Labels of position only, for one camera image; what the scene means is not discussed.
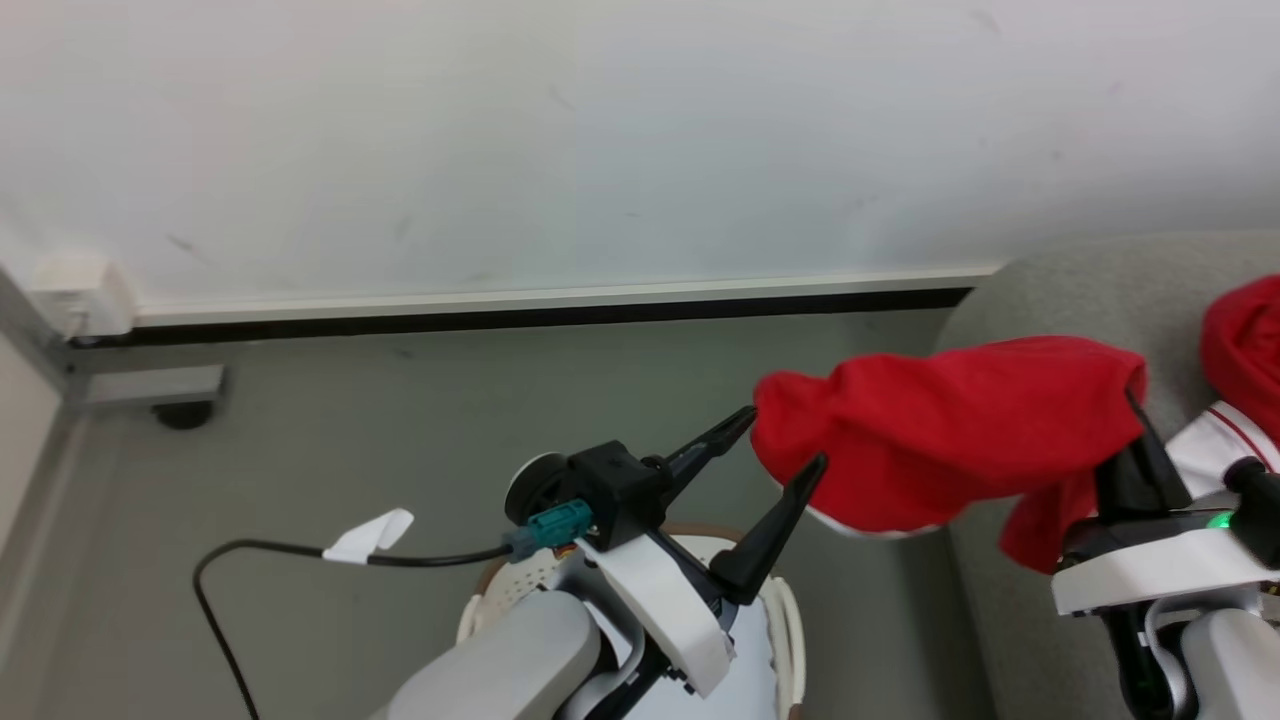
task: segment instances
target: red garment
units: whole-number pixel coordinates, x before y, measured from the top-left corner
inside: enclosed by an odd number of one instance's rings
[[[1208,384],[1271,438],[1280,438],[1280,275],[1210,306],[1201,336]]]
[[[1125,389],[1140,400],[1146,386],[1142,356],[1075,337],[869,355],[827,379],[764,378],[751,445],[778,482],[826,452],[810,505],[858,532],[916,530],[1025,495],[1001,547],[1052,573],[1066,527],[1094,510],[1093,469],[1142,434]]]

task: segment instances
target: gray floor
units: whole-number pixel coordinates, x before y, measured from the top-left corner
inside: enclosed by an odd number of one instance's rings
[[[824,374],[851,355],[924,354],[943,319],[781,316],[101,354],[104,366],[225,360],[234,384],[220,416],[189,433],[142,411],[95,419],[86,452],[106,475],[106,500],[40,717],[242,717],[189,588],[196,560],[223,541],[328,544],[404,506],[417,523],[397,552],[488,547],[506,525],[507,480],[527,457],[612,438],[636,454],[669,451],[750,402],[769,370]],[[774,497],[742,443],[673,519],[741,528]],[[451,644],[477,573],[243,553],[214,566],[209,585],[262,717],[352,720]],[[945,537],[850,541],[806,519],[780,574],[808,630],[806,719],[992,716]]]

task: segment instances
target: gray upholstered surface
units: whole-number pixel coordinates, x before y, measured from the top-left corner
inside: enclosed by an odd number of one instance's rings
[[[1116,238],[1019,260],[956,309],[940,350],[1075,334],[1142,352],[1165,437],[1213,400],[1197,354],[1204,309],[1280,272],[1280,231]],[[973,507],[951,537],[1001,720],[1128,720],[1097,620],[1057,618],[1048,578],[996,547],[1011,502]]]

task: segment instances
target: white electrical socket box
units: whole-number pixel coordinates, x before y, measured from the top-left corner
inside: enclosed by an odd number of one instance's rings
[[[45,322],[67,338],[133,329],[133,295],[115,265],[99,255],[67,252],[47,259],[27,293]]]

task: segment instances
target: green led indicator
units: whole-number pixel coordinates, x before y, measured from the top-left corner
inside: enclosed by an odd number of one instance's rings
[[[1210,528],[1230,528],[1231,527],[1231,515],[1234,515],[1234,512],[1231,512],[1230,510],[1228,510],[1226,512],[1219,512],[1217,515],[1213,515],[1212,520],[1208,521],[1208,527]]]

